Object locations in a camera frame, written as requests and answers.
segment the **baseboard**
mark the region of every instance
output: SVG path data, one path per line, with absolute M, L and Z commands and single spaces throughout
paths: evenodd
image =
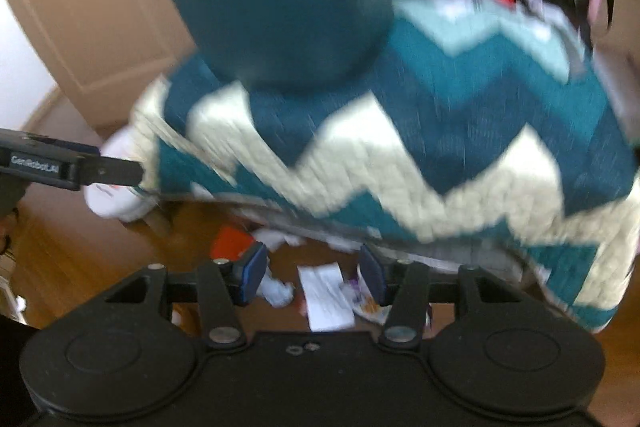
M 40 102 L 40 105 L 31 113 L 29 120 L 26 124 L 22 126 L 23 131 L 34 132 L 40 122 L 44 120 L 47 115 L 51 112 L 51 109 L 55 107 L 55 105 L 62 98 L 62 91 L 58 86 L 54 87 L 49 91 L 47 96 Z

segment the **trash on floor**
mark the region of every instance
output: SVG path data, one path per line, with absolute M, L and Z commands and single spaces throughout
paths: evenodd
M 284 308 L 293 300 L 294 286 L 290 282 L 284 283 L 276 279 L 267 268 L 256 295 L 264 298 L 274 308 Z
M 360 266 L 358 266 L 358 278 L 348 280 L 340 287 L 342 294 L 347 302 L 351 305 L 351 309 L 358 316 L 366 321 L 383 326 L 391 311 L 391 306 L 380 306 L 373 300 L 367 283 L 362 278 Z M 431 307 L 427 312 L 427 320 L 425 328 L 429 328 L 431 324 Z
M 255 239 L 250 233 L 225 225 L 220 228 L 218 235 L 213 240 L 209 256 L 212 259 L 237 261 L 254 242 Z
M 279 247 L 287 243 L 290 247 L 301 247 L 306 243 L 303 237 L 280 230 L 259 229 L 252 233 L 256 241 L 260 241 L 269 251 L 275 252 Z
M 354 327 L 355 315 L 342 294 L 344 280 L 337 263 L 299 266 L 298 273 L 311 331 L 338 331 Z
M 15 309 L 19 313 L 27 311 L 27 299 L 18 295 L 15 298 Z

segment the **chevron blanket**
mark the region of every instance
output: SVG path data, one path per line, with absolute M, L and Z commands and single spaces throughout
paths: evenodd
M 200 55 L 132 115 L 142 187 L 197 189 L 427 243 L 493 235 L 591 330 L 625 292 L 636 161 L 587 63 L 553 31 L 467 0 L 396 0 L 369 71 L 309 96 L 222 84 Z

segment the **white wall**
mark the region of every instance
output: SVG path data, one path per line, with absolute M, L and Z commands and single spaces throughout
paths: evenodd
M 0 128 L 20 129 L 56 83 L 0 0 Z

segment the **metal screw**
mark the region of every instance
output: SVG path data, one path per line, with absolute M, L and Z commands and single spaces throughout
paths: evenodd
M 305 352 L 305 350 L 302 349 L 301 346 L 289 346 L 289 347 L 287 347 L 287 349 L 285 349 L 285 351 L 287 353 L 289 353 L 290 355 L 293 355 L 294 357 L 298 357 L 298 356 L 302 355 L 302 353 Z
M 313 353 L 320 349 L 320 344 L 316 344 L 315 342 L 308 342 L 305 344 L 305 349 Z
M 209 338 L 216 344 L 233 344 L 240 340 L 240 331 L 230 326 L 220 326 L 209 331 Z
M 406 344 L 407 342 L 411 342 L 416 336 L 417 333 L 415 330 L 407 326 L 392 326 L 388 328 L 388 330 L 385 330 L 387 340 L 396 344 Z

